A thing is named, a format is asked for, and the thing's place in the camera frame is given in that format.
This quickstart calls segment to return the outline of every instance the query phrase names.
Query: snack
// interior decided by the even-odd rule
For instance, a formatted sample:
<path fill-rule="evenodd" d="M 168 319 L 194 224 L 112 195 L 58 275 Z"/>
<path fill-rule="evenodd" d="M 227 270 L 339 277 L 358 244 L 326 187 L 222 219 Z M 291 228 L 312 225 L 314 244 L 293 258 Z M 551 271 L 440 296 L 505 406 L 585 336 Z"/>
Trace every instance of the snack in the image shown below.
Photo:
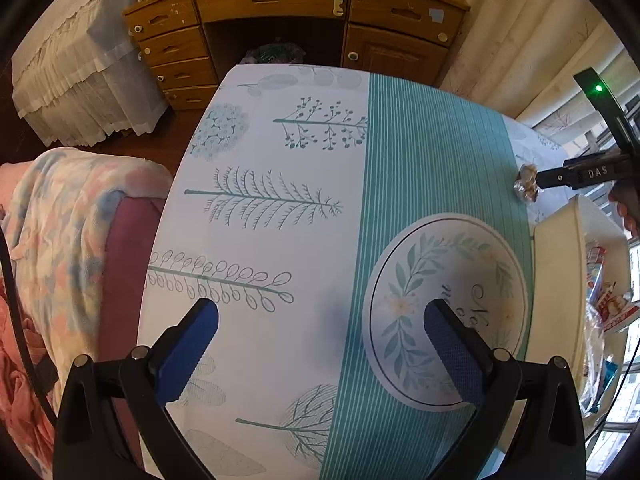
<path fill-rule="evenodd" d="M 600 411 L 600 401 L 602 400 L 602 396 L 613 382 L 613 378 L 616 376 L 617 371 L 618 365 L 613 362 L 613 356 L 610 355 L 604 361 L 604 373 L 600 379 L 600 386 L 598 387 L 596 400 L 593 403 L 593 406 L 589 409 L 590 413 L 598 413 Z"/>
<path fill-rule="evenodd" d="M 623 296 L 614 296 L 613 288 L 604 290 L 598 300 L 597 309 L 602 319 L 604 332 L 619 332 L 640 317 L 640 306 L 626 300 Z"/>
<path fill-rule="evenodd" d="M 516 181 L 513 183 L 513 191 L 523 202 L 535 202 L 542 191 L 536 183 L 537 174 L 538 168 L 534 164 L 523 164 L 520 167 Z"/>
<path fill-rule="evenodd" d="M 584 368 L 582 370 L 582 386 L 578 392 L 580 410 L 583 415 L 589 413 L 598 398 L 603 358 L 604 330 L 602 329 L 602 320 L 593 304 L 587 301 L 584 310 Z"/>
<path fill-rule="evenodd" d="M 607 250 L 593 246 L 587 249 L 587 301 L 595 302 L 602 283 L 602 266 Z"/>

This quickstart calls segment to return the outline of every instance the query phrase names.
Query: blue gripper pad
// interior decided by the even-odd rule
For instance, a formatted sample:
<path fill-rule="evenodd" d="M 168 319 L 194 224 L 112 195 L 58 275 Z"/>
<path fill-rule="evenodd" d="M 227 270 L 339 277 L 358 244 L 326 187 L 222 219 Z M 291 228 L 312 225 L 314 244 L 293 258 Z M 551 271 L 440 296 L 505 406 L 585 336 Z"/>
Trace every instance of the blue gripper pad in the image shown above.
<path fill-rule="evenodd" d="M 183 324 L 187 324 L 187 328 L 158 370 L 156 399 L 161 406 L 178 400 L 182 394 L 218 330 L 218 307 L 213 301 L 201 298 L 174 328 L 181 329 Z"/>
<path fill-rule="evenodd" d="M 484 401 L 482 370 L 434 301 L 424 310 L 424 330 L 462 400 L 480 406 Z"/>

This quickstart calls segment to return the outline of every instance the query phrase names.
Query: screw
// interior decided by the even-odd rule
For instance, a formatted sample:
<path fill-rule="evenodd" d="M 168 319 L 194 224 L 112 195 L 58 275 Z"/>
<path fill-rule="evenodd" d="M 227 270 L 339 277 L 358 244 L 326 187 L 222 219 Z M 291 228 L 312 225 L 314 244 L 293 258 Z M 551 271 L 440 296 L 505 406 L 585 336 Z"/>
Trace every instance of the screw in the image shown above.
<path fill-rule="evenodd" d="M 138 359 L 144 359 L 148 353 L 149 353 L 148 346 L 136 346 L 131 351 L 131 357 L 133 357 L 137 361 Z"/>
<path fill-rule="evenodd" d="M 511 359 L 511 354 L 504 348 L 496 348 L 494 349 L 494 357 L 498 359 L 498 361 L 502 361 L 503 363 L 505 363 L 509 359 Z"/>
<path fill-rule="evenodd" d="M 82 368 L 89 361 L 89 356 L 87 354 L 80 354 L 78 357 L 74 359 L 74 366 L 77 368 Z"/>
<path fill-rule="evenodd" d="M 566 361 L 562 359 L 559 355 L 553 358 L 554 364 L 564 370 L 566 368 Z"/>

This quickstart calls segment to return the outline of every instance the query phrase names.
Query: cable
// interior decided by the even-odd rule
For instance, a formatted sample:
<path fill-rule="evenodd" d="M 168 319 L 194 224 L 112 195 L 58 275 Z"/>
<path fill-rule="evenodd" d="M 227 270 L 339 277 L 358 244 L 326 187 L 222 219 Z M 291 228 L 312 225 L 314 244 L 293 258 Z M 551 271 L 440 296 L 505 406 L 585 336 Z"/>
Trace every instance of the cable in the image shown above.
<path fill-rule="evenodd" d="M 11 264 L 11 256 L 9 255 L 9 247 L 4 239 L 4 233 L 0 227 L 0 266 L 2 267 L 2 276 L 4 277 L 4 288 L 6 290 L 6 304 L 9 306 L 9 316 L 11 317 L 11 325 L 14 329 L 15 342 L 18 345 L 18 351 L 20 352 L 20 358 L 22 359 L 22 365 L 27 372 L 27 378 L 33 391 L 36 394 L 38 402 L 42 406 L 42 411 L 49 419 L 51 425 L 55 428 L 56 413 L 53 411 L 49 399 L 47 399 L 42 385 L 36 375 L 36 370 L 33 367 L 31 361 L 31 355 L 27 348 L 27 341 L 24 338 L 24 332 L 22 330 L 22 317 L 20 316 L 20 307 L 18 306 L 18 295 L 15 290 L 14 272 Z"/>
<path fill-rule="evenodd" d="M 636 354 L 638 354 L 638 348 L 640 348 L 640 339 L 638 340 L 638 344 L 636 345 L 636 349 L 634 350 L 634 354 L 631 356 L 631 359 L 629 360 L 629 366 L 626 367 L 625 374 L 622 377 L 622 380 L 620 381 L 620 387 L 616 391 L 616 395 L 613 397 L 613 401 L 609 405 L 609 409 L 607 410 L 607 413 L 605 413 L 605 415 L 602 417 L 602 420 L 598 424 L 596 424 L 596 427 L 593 428 L 593 431 L 591 431 L 589 436 L 584 439 L 585 442 L 587 442 L 596 433 L 596 431 L 598 431 L 603 426 L 603 424 L 607 421 L 607 417 L 609 416 L 609 413 L 610 413 L 611 409 L 613 408 L 613 405 L 616 403 L 616 400 L 618 400 L 618 395 L 620 394 L 620 390 L 622 390 L 622 386 L 625 384 L 626 376 L 629 375 L 629 370 L 631 370 L 631 365 L 636 360 Z"/>

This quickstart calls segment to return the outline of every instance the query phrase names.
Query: hand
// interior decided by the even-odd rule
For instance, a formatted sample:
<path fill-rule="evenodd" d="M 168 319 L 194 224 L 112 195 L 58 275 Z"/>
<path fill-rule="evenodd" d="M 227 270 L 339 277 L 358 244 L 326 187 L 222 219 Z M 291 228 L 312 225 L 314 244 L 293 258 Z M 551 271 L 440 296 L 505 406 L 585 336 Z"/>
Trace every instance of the hand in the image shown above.
<path fill-rule="evenodd" d="M 616 209 L 618 210 L 618 214 L 622 218 L 622 221 L 623 221 L 623 223 L 625 225 L 625 229 L 627 231 L 631 231 L 631 234 L 634 237 L 637 237 L 638 236 L 638 223 L 631 216 L 628 215 L 628 211 L 626 209 L 626 205 L 624 205 L 623 203 L 619 203 L 616 200 L 616 197 L 613 196 L 612 192 L 609 192 L 609 202 L 611 202 L 612 204 L 618 204 Z"/>

